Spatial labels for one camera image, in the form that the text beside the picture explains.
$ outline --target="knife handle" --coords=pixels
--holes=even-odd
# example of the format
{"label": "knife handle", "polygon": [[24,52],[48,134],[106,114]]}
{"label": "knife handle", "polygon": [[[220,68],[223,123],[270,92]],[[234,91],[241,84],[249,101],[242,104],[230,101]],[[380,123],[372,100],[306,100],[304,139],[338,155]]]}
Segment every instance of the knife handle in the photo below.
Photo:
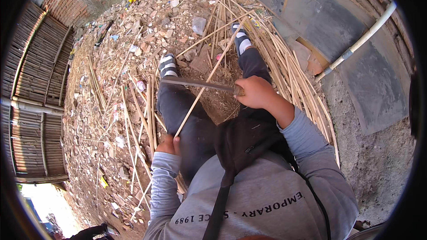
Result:
{"label": "knife handle", "polygon": [[244,96],[245,95],[245,90],[243,90],[243,87],[235,84],[234,85],[234,92],[233,94],[238,95],[238,96]]}

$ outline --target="black bag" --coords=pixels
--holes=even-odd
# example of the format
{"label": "black bag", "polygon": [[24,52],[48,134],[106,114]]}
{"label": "black bag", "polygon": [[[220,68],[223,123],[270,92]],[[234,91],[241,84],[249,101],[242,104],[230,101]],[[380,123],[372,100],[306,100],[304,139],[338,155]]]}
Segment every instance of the black bag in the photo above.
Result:
{"label": "black bag", "polygon": [[[221,188],[207,224],[203,240],[216,240],[226,210],[228,192],[234,183],[235,176],[251,165],[257,158],[270,150],[280,154],[298,172],[298,166],[291,154],[288,144],[278,130],[275,119],[266,110],[247,109],[236,118],[227,120],[217,126],[214,140],[215,151],[221,166],[226,170],[222,177]],[[326,219],[328,239],[330,239],[329,220],[326,211],[307,182]]]}

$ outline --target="foot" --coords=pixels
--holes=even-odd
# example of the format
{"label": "foot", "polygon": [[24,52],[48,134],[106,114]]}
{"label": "foot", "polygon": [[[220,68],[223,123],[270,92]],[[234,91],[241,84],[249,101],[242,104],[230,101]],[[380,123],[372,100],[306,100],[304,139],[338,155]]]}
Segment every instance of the foot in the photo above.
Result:
{"label": "foot", "polygon": [[119,231],[108,223],[104,222],[102,225],[105,227],[105,232],[113,235],[120,235]]}
{"label": "foot", "polygon": [[[233,34],[238,29],[239,25],[240,24],[238,22],[232,23]],[[236,38],[234,39],[234,44],[236,45],[236,51],[237,51],[238,57],[240,57],[241,54],[243,54],[243,52],[248,47],[252,46],[251,40],[249,39],[248,33],[246,32],[245,29],[241,28],[239,30],[238,34],[236,35]]]}
{"label": "foot", "polygon": [[178,77],[178,71],[176,69],[176,60],[173,54],[168,53],[166,54],[166,56],[160,59],[159,72],[161,78],[167,75]]}

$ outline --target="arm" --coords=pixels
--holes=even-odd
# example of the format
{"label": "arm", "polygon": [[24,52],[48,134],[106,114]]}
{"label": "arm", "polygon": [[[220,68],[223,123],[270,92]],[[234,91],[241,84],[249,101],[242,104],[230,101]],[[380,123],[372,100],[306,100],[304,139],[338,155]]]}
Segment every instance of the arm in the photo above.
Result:
{"label": "arm", "polygon": [[263,108],[276,118],[280,132],[296,158],[299,172],[309,179],[326,208],[332,238],[344,239],[359,210],[350,185],[335,163],[334,147],[328,144],[304,112],[277,95],[264,79],[252,76],[238,80],[236,84],[246,93],[237,97],[242,104]]}
{"label": "arm", "polygon": [[144,239],[159,239],[166,223],[181,205],[177,195],[175,177],[179,172],[181,157],[179,156],[179,137],[172,140],[168,135],[154,152],[150,221]]}

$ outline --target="plastic bag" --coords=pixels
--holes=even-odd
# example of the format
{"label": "plastic bag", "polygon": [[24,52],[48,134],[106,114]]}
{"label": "plastic bag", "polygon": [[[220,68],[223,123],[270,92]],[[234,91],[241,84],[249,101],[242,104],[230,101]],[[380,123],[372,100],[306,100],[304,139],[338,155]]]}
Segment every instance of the plastic bag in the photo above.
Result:
{"label": "plastic bag", "polygon": [[200,18],[200,17],[194,17],[193,18],[193,25],[192,29],[193,32],[199,35],[203,35],[203,30],[205,29],[206,19]]}

